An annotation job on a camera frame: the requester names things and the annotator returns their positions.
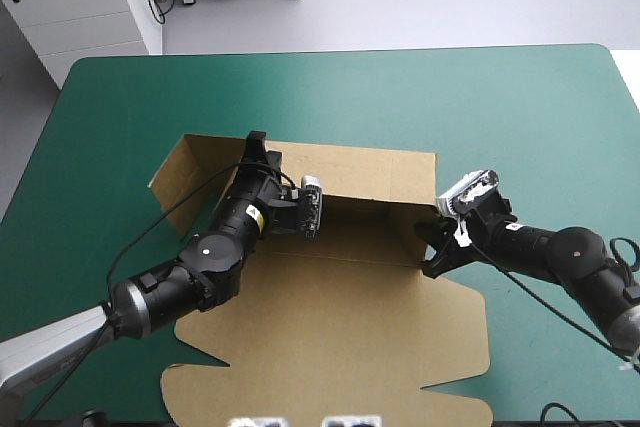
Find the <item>cardboard box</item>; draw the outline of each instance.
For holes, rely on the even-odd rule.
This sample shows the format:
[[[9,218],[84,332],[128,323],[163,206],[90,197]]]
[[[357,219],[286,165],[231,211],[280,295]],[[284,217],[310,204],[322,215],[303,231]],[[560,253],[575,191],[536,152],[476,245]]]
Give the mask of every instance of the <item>cardboard box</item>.
[[[294,180],[323,182],[313,241],[269,236],[243,273],[240,295],[181,319],[181,340],[230,367],[177,365],[162,377],[183,427],[233,417],[286,417],[319,426],[328,415],[380,415],[385,425],[488,426],[482,401],[421,391],[489,366],[484,299],[422,276],[416,221],[435,218],[432,153],[268,141]],[[167,208],[240,159],[244,139],[185,135],[150,183]],[[170,216],[189,231],[221,178]]]

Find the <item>cardboard flap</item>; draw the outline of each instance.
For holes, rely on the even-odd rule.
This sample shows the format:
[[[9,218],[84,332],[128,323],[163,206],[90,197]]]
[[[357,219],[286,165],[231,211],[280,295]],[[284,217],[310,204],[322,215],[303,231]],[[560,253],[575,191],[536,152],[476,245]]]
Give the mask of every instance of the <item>cardboard flap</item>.
[[[489,366],[484,299],[413,269],[256,253],[240,295],[177,336],[230,367],[179,366],[162,389],[183,427],[236,416],[382,415],[385,425],[488,427],[475,399],[421,391]]]

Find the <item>white cabinet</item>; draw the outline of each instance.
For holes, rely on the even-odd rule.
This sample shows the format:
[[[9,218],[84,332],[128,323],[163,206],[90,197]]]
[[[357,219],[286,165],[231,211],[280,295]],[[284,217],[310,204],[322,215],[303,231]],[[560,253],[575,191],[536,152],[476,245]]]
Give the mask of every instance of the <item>white cabinet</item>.
[[[62,87],[84,57],[162,54],[162,26],[147,0],[2,0]]]

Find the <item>white sticker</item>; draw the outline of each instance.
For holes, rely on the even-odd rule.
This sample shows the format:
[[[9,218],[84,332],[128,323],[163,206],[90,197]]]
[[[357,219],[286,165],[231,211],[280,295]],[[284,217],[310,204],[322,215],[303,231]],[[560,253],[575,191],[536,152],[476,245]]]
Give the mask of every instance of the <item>white sticker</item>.
[[[258,224],[258,229],[260,229],[260,233],[262,233],[262,229],[264,229],[264,217],[262,216],[262,213],[255,205],[252,204],[249,204],[246,213],[249,217],[256,221],[256,224]]]
[[[509,224],[505,227],[505,229],[507,230],[513,230],[514,232],[516,230],[520,230],[522,227],[524,227],[522,224]]]

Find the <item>gray floor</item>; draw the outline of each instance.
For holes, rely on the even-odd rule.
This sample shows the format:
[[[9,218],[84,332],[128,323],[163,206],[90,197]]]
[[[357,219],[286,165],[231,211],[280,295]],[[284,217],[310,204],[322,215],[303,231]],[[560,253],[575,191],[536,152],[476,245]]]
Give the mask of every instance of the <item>gray floor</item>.
[[[595,42],[640,49],[640,0],[197,0],[167,54]],[[0,216],[57,97],[0,8]]]

